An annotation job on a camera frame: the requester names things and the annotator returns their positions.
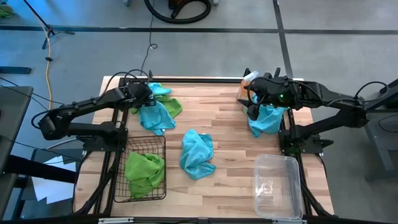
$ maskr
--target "white paper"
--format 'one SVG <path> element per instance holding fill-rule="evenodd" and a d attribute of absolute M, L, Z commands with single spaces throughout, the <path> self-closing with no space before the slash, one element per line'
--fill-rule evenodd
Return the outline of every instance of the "white paper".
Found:
<path fill-rule="evenodd" d="M 61 168 L 75 172 L 76 171 L 76 162 L 65 164 Z M 53 183 L 52 187 L 56 188 L 56 191 L 53 194 L 47 196 L 47 204 L 59 202 L 59 201 L 73 197 L 74 184 L 72 184 L 72 183 L 55 181 L 55 183 Z"/>
<path fill-rule="evenodd" d="M 62 156 L 55 157 L 44 163 L 54 163 L 49 164 L 49 166 L 55 166 L 74 172 L 76 171 L 76 162 L 63 164 Z M 47 204 L 50 204 L 73 197 L 73 184 L 71 183 L 56 180 L 47 180 L 38 177 L 32 177 L 32 181 L 38 201 L 47 197 Z"/>
<path fill-rule="evenodd" d="M 53 162 L 60 162 L 58 164 L 63 164 L 62 156 L 55 157 L 45 163 L 53 163 Z M 32 177 L 32 181 L 33 181 L 33 186 L 34 186 L 37 201 L 42 200 L 43 198 L 47 197 L 48 194 L 51 194 L 51 192 L 56 191 L 56 189 L 48 188 L 48 180 L 45 180 L 45 179 L 39 178 L 39 177 Z"/>

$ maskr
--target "yellow cable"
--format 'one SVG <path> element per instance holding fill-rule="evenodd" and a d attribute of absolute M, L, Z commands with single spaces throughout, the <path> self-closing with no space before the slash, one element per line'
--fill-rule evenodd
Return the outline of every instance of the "yellow cable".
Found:
<path fill-rule="evenodd" d="M 36 14 L 33 13 L 33 15 L 35 15 L 36 19 L 39 21 L 40 26 L 42 27 L 44 34 L 45 34 L 45 38 L 47 39 L 47 43 L 49 43 L 49 58 L 51 57 L 51 43 L 50 43 L 50 38 L 47 35 L 47 32 L 45 31 L 44 25 L 42 23 L 42 21 L 40 21 L 40 19 L 36 16 Z M 47 88 L 49 89 L 49 95 L 50 95 L 50 104 L 49 104 L 49 110 L 51 110 L 52 107 L 52 92 L 51 92 L 51 86 L 50 86 L 50 80 L 49 80 L 49 67 L 50 67 L 50 61 L 47 61 L 47 67 L 45 69 L 45 80 L 47 82 Z"/>

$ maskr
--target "vacuum cleaner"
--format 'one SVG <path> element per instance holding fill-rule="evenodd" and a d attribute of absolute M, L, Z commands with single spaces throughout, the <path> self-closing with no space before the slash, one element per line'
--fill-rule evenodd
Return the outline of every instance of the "vacuum cleaner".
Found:
<path fill-rule="evenodd" d="M 202 2 L 206 6 L 206 10 L 198 16 L 188 18 L 188 19 L 176 19 L 176 16 L 179 14 L 181 9 L 188 3 L 198 1 Z M 159 14 L 153 6 L 150 4 L 149 0 L 144 0 L 145 5 L 147 6 L 148 10 L 152 15 L 156 18 L 160 19 L 161 21 L 167 22 L 169 24 L 191 24 L 193 22 L 200 21 L 204 19 L 211 11 L 211 3 L 210 0 L 169 0 L 169 8 L 173 10 L 171 18 L 165 17 Z"/>

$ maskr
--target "green cloth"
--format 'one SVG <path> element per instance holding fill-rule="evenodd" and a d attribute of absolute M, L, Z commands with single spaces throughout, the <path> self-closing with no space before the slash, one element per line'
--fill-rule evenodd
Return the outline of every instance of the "green cloth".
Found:
<path fill-rule="evenodd" d="M 130 181 L 131 196 L 141 198 L 157 188 L 164 177 L 164 159 L 145 153 L 130 152 L 124 165 L 124 176 Z"/>
<path fill-rule="evenodd" d="M 12 10 L 11 6 L 7 4 L 0 4 L 0 17 L 11 17 L 13 13 L 14 10 Z"/>
<path fill-rule="evenodd" d="M 181 103 L 175 98 L 170 98 L 167 95 L 155 96 L 155 98 L 158 102 L 161 102 L 164 107 L 166 107 L 172 118 L 178 115 L 182 110 Z"/>

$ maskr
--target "crumpled towel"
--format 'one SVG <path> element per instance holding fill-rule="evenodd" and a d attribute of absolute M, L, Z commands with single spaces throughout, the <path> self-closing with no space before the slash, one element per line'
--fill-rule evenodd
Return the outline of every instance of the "crumpled towel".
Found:
<path fill-rule="evenodd" d="M 157 155 L 143 156 L 130 152 L 124 165 L 124 176 L 130 181 L 129 190 L 134 198 L 141 198 L 157 188 L 164 178 L 164 160 Z"/>
<path fill-rule="evenodd" d="M 165 129 L 175 128 L 175 121 L 162 103 L 155 106 L 142 106 L 139 111 L 139 122 L 146 130 L 158 136 L 164 134 Z"/>
<path fill-rule="evenodd" d="M 275 134 L 279 131 L 280 122 L 286 108 L 274 108 L 273 106 L 260 106 L 259 117 L 252 121 L 248 117 L 249 126 L 255 138 L 258 138 L 261 132 Z"/>
<path fill-rule="evenodd" d="M 172 118 L 177 116 L 182 111 L 181 103 L 175 98 L 170 98 L 169 96 L 166 95 L 160 95 L 160 96 L 155 96 L 155 99 L 158 102 L 161 102 L 164 105 L 164 107 L 166 107 L 167 111 L 169 112 Z"/>
<path fill-rule="evenodd" d="M 207 162 L 213 156 L 213 141 L 209 134 L 198 134 L 193 129 L 185 133 L 180 167 L 191 179 L 197 180 L 214 173 L 216 166 Z"/>
<path fill-rule="evenodd" d="M 164 88 L 160 83 L 148 83 L 148 87 L 154 93 L 154 96 L 169 95 L 172 92 L 170 88 Z"/>
<path fill-rule="evenodd" d="M 167 96 L 172 92 L 170 88 L 164 88 L 160 83 L 149 83 L 148 86 L 154 93 L 157 103 L 161 102 L 166 107 L 172 118 L 174 118 L 182 111 L 181 103 L 177 99 Z M 132 114 L 135 114 L 138 111 L 139 108 L 130 109 L 130 112 Z"/>

